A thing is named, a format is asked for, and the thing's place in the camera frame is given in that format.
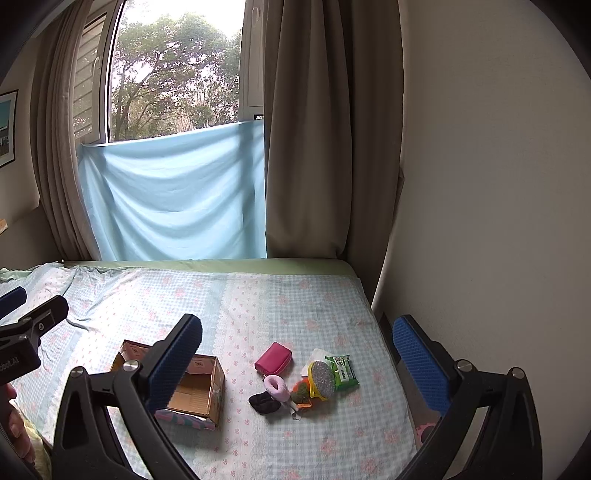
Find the bed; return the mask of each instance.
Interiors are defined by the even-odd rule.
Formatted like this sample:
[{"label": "bed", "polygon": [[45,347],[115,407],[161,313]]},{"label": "bed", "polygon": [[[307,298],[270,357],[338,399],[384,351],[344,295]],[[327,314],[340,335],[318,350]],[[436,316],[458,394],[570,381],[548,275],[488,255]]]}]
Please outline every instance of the bed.
[{"label": "bed", "polygon": [[[16,286],[15,321],[56,294],[67,321],[48,332],[41,367],[17,379],[18,407],[53,440],[68,373],[107,371],[123,339],[151,344],[184,313],[203,323],[200,353],[226,376],[222,419],[213,431],[161,422],[199,478],[393,479],[416,453],[402,386],[353,270],[328,260],[88,262],[0,271],[0,295]],[[314,406],[302,420],[260,416],[248,397],[263,391],[253,363],[273,342],[293,351],[288,385],[314,348],[349,354],[360,386]],[[117,412],[113,424],[135,472],[149,474]]]}]

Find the white window frame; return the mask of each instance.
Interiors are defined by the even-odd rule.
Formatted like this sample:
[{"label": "white window frame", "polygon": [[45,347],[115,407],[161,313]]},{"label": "white window frame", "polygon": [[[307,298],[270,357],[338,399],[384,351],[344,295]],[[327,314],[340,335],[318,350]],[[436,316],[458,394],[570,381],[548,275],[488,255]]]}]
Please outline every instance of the white window frame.
[{"label": "white window frame", "polygon": [[99,45],[96,49],[95,65],[99,64],[93,72],[92,80],[92,132],[77,139],[77,143],[93,144],[106,143],[108,141],[108,108],[111,102],[109,98],[109,82],[111,70],[111,58],[113,38],[119,24],[119,17],[124,0],[111,0],[110,2],[92,10],[86,18],[86,25],[105,17],[105,26],[100,35]]},{"label": "white window frame", "polygon": [[254,120],[263,114],[262,4],[262,0],[246,0],[244,9],[238,94],[240,121]]}]

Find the blue gripper pad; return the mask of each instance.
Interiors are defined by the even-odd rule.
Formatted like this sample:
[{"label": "blue gripper pad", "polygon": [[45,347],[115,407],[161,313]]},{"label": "blue gripper pad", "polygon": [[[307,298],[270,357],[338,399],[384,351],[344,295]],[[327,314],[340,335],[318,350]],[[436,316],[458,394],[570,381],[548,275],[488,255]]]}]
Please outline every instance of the blue gripper pad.
[{"label": "blue gripper pad", "polygon": [[154,414],[166,408],[199,345],[203,328],[195,315],[185,314],[168,336],[148,351],[142,362],[147,395],[144,404]]},{"label": "blue gripper pad", "polygon": [[451,403],[447,377],[403,317],[394,321],[392,339],[427,406],[444,416]]},{"label": "blue gripper pad", "polygon": [[0,297],[0,319],[14,312],[21,305],[24,305],[26,301],[27,292],[22,287],[17,287],[2,295]]}]

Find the pink coin purse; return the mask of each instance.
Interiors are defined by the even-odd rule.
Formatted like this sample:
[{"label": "pink coin purse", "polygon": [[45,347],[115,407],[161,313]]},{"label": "pink coin purse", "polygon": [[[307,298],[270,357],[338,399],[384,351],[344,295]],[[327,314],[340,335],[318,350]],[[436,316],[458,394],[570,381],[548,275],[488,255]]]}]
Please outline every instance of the pink coin purse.
[{"label": "pink coin purse", "polygon": [[255,368],[263,375],[279,375],[291,362],[291,350],[277,342],[255,362]]}]

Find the beige curtain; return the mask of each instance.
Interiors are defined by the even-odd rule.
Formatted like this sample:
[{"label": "beige curtain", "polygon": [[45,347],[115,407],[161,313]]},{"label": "beige curtain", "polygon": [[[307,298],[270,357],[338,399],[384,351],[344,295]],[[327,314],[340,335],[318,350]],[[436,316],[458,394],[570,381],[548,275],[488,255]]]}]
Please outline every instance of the beige curtain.
[{"label": "beige curtain", "polygon": [[373,298],[402,136],[395,0],[265,0],[269,257],[346,260]]},{"label": "beige curtain", "polygon": [[77,0],[47,27],[31,93],[35,178],[64,260],[99,260],[78,183],[72,98],[78,43],[91,5]]}]

